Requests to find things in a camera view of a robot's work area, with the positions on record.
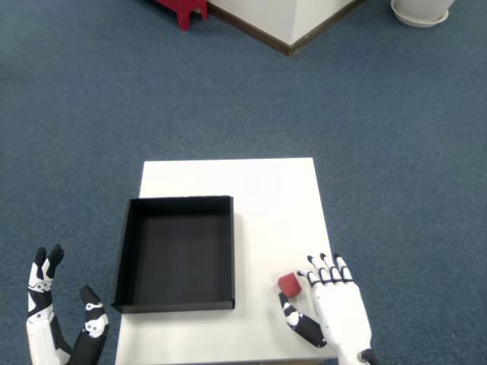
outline white table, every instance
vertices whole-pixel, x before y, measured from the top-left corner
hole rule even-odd
[[[329,253],[311,158],[145,162],[141,198],[234,197],[233,310],[123,314],[116,365],[304,360],[331,357],[286,324],[280,276]],[[309,286],[291,300],[316,318]]]

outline red object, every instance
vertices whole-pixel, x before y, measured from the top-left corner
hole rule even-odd
[[[208,17],[206,0],[155,0],[166,8],[177,13],[177,23],[181,30],[189,29],[189,14],[199,8],[201,18],[205,21]]]
[[[278,285],[288,298],[296,297],[301,292],[301,285],[293,273],[281,276]]]

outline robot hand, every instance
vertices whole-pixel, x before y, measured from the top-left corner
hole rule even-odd
[[[283,294],[279,294],[289,326],[317,347],[328,344],[337,354],[339,365],[378,365],[370,349],[371,327],[360,290],[342,257],[336,265],[325,254],[320,259],[308,256],[314,269],[300,270],[313,291],[313,304],[320,323],[299,313]]]
[[[26,323],[30,358],[33,365],[96,365],[108,336],[108,318],[100,298],[89,286],[81,289],[85,324],[74,349],[62,337],[54,314],[51,287],[63,256],[59,245],[47,257],[46,250],[40,247],[30,270]]]

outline black cable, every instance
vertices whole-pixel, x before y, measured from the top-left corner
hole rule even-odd
[[[360,353],[360,356],[363,360],[368,361],[370,365],[380,365],[379,359],[377,359],[377,356],[375,356],[371,348],[368,348],[367,350],[363,350]]]

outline black tray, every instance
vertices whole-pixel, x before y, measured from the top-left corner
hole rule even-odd
[[[113,306],[121,313],[233,309],[231,196],[132,199]]]

